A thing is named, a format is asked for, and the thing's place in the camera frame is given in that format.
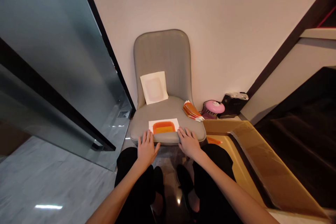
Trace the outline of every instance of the hand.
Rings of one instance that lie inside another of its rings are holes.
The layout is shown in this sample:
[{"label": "hand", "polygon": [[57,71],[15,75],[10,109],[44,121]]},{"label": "hand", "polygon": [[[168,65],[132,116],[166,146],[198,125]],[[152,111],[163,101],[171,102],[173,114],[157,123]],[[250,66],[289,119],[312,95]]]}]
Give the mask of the hand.
[{"label": "hand", "polygon": [[141,138],[138,139],[138,159],[136,160],[139,163],[143,172],[153,163],[156,158],[161,144],[158,143],[154,149],[154,140],[153,133],[148,130],[143,133],[142,143]]},{"label": "hand", "polygon": [[195,160],[196,156],[202,153],[200,143],[198,142],[194,132],[190,133],[187,128],[185,128],[185,131],[186,133],[181,127],[177,130],[177,134],[181,140],[181,143],[179,143],[178,146],[184,154]]}]

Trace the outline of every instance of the pink object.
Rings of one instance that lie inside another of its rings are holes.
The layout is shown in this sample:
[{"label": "pink object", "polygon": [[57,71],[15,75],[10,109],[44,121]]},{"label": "pink object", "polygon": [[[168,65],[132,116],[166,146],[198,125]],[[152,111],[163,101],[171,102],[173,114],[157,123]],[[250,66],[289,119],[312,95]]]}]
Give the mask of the pink object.
[{"label": "pink object", "polygon": [[223,103],[215,100],[209,100],[203,105],[201,115],[205,119],[217,119],[217,114],[223,113],[224,111],[225,107]]}]

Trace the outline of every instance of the white paper with faded square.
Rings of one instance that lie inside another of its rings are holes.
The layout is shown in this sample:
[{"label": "white paper with faded square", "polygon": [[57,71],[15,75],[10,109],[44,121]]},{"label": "white paper with faded square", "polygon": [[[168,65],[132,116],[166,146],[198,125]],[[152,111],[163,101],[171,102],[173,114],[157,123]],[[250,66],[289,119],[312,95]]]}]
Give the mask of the white paper with faded square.
[{"label": "white paper with faded square", "polygon": [[140,76],[140,80],[147,105],[168,99],[164,71]]},{"label": "white paper with faded square", "polygon": [[153,131],[154,124],[162,122],[162,121],[170,121],[170,122],[172,122],[174,124],[174,127],[175,127],[175,132],[177,132],[177,130],[178,130],[179,126],[180,126],[177,118],[174,118],[174,119],[164,119],[164,120],[156,120],[156,121],[148,121],[149,130],[154,134],[154,131]]}]

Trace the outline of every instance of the gray chair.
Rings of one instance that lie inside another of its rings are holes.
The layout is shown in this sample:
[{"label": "gray chair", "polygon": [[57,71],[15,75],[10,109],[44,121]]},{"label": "gray chair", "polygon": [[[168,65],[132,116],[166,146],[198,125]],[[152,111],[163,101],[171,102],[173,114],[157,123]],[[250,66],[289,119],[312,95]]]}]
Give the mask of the gray chair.
[{"label": "gray chair", "polygon": [[[191,97],[190,46],[188,36],[180,30],[165,30],[140,35],[134,43],[134,64],[138,88],[138,109],[130,125],[130,137],[137,144],[138,137],[148,129],[148,121],[177,118],[181,127],[196,133],[199,142],[206,138],[203,123],[186,116],[183,104]],[[140,76],[165,71],[169,98],[146,104]],[[155,142],[165,146],[177,145],[177,132],[154,136]]]}]

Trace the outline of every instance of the black metal frame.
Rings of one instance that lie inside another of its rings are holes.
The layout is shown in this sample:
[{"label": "black metal frame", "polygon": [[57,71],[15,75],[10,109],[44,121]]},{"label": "black metal frame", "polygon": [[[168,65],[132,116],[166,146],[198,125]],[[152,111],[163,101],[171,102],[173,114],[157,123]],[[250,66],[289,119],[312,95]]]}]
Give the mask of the black metal frame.
[{"label": "black metal frame", "polygon": [[94,18],[96,20],[96,23],[98,25],[98,28],[100,30],[100,33],[101,33],[101,36],[102,36],[103,41],[105,43],[106,49],[108,51],[108,54],[110,55],[110,57],[112,59],[112,62],[113,62],[114,67],[115,67],[115,69],[117,71],[117,74],[119,76],[121,84],[122,84],[122,86],[123,86],[123,88],[125,90],[125,93],[126,93],[128,99],[129,99],[129,102],[130,102],[130,104],[132,106],[132,110],[131,110],[131,113],[130,113],[130,118],[132,118],[133,115],[134,115],[134,113],[135,113],[135,106],[134,106],[134,103],[132,101],[131,95],[129,94],[129,91],[128,91],[126,82],[124,80],[124,77],[123,77],[123,75],[121,73],[121,70],[120,70],[119,64],[117,62],[116,56],[114,55],[112,46],[110,44],[109,38],[108,38],[107,33],[105,31],[105,28],[104,28],[103,22],[102,22],[102,20],[100,18],[100,15],[99,15],[98,9],[96,7],[96,4],[94,3],[94,0],[87,0],[87,1],[88,1],[89,5],[90,5],[91,11],[93,13],[93,16],[94,16]]},{"label": "black metal frame", "polygon": [[103,134],[86,120],[81,113],[65,100],[41,75],[2,40],[2,38],[0,38],[0,52],[0,64],[102,144],[103,148],[93,143],[93,150],[114,151],[116,149]]}]

